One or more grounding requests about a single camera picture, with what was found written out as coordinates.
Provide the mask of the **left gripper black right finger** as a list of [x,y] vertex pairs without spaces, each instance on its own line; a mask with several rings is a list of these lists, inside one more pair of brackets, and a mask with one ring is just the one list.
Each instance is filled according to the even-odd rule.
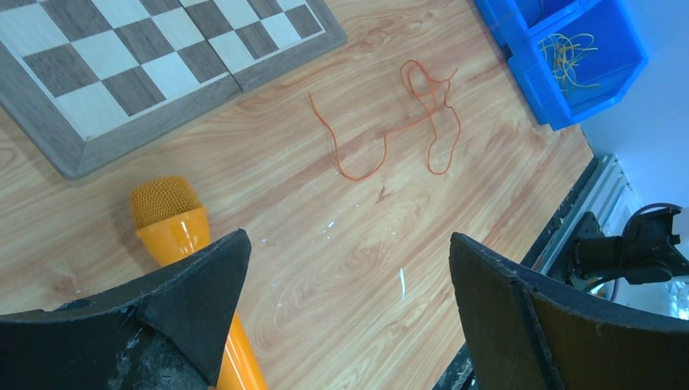
[[481,389],[685,389],[686,321],[580,292],[462,233],[449,270]]

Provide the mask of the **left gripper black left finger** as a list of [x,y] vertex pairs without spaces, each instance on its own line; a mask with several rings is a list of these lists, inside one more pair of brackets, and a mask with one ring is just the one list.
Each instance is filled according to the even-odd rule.
[[219,381],[252,245],[200,251],[56,310],[1,317],[4,389],[206,389]]

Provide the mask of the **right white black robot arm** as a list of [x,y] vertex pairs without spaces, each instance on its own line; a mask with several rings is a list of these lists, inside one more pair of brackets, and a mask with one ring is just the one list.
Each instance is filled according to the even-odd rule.
[[670,203],[652,203],[637,210],[617,236],[577,232],[567,252],[567,267],[581,279],[625,279],[629,284],[666,282],[688,275],[688,256],[680,245],[688,242],[682,221],[688,212]]

